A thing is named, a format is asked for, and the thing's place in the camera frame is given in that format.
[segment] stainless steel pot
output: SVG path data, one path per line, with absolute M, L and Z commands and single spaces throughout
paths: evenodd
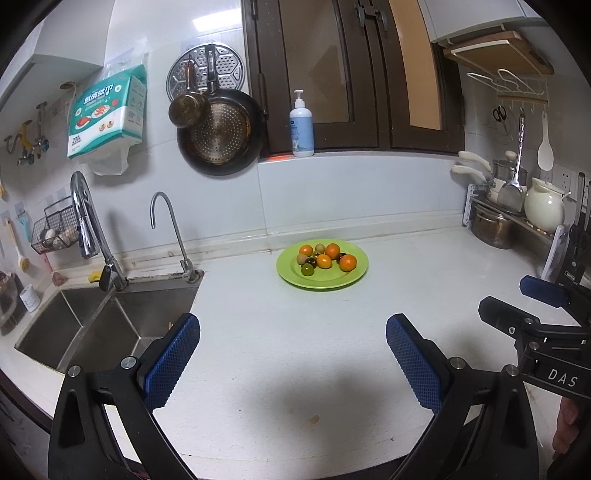
M 507 181 L 513 178 L 515 174 L 515 163 L 509 160 L 493 160 L 492 161 L 492 176 L 496 179 Z M 523 167 L 519 168 L 519 184 L 525 186 L 527 184 L 527 170 Z
M 484 243 L 508 250 L 513 247 L 515 225 L 502 213 L 475 203 L 476 213 L 472 221 L 472 233 Z

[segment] scissors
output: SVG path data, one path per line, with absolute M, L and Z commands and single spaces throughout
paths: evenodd
M 502 105 L 499 105 L 492 111 L 492 116 L 495 118 L 497 122 L 504 122 L 507 120 L 507 110 Z
M 503 130 L 505 130 L 505 135 L 509 135 L 509 131 L 507 130 L 507 126 L 505 125 L 505 120 L 507 120 L 507 110 L 505 110 L 505 107 L 499 105 L 492 111 L 492 116 L 497 122 L 503 124 Z

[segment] frying pan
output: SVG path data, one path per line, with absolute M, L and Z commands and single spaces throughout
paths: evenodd
M 211 111 L 204 122 L 177 130 L 178 147 L 196 170 L 214 176 L 236 173 L 261 153 L 265 116 L 246 93 L 221 89 L 215 70 L 215 46 L 205 47 Z

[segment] sink basin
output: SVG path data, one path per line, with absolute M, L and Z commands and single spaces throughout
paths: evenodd
M 189 312 L 200 282 L 137 281 L 108 293 L 97 287 L 60 290 L 15 348 L 63 373 L 70 365 L 114 368 L 126 356 L 139 357 Z

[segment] faucet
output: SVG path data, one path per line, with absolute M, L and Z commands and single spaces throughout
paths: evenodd
M 100 289 L 108 291 L 111 285 L 114 285 L 117 290 L 123 290 L 129 282 L 107 244 L 105 234 L 100 226 L 99 217 L 96 214 L 95 204 L 92 202 L 90 189 L 81 171 L 75 171 L 72 174 L 70 192 L 72 205 L 80 225 L 78 244 L 82 256 L 88 259 L 98 254 L 95 243 L 96 238 L 100 251 L 105 257 L 105 267 L 99 280 Z
M 168 211 L 170 212 L 170 218 L 173 221 L 174 232 L 177 234 L 178 245 L 181 248 L 181 253 L 183 254 L 183 260 L 181 260 L 181 267 L 183 267 L 183 278 L 187 280 L 189 283 L 194 283 L 199 279 L 199 273 L 195 270 L 193 266 L 193 262 L 187 256 L 187 252 L 184 249 L 183 240 L 181 239 L 181 234 L 178 231 L 177 225 L 177 218 L 174 216 L 174 209 L 172 203 L 170 203 L 170 199 L 164 192 L 156 192 L 152 197 L 152 201 L 150 202 L 150 224 L 152 228 L 156 228 L 156 215 L 154 212 L 154 207 L 156 206 L 156 199 L 158 197 L 162 197 L 168 205 Z

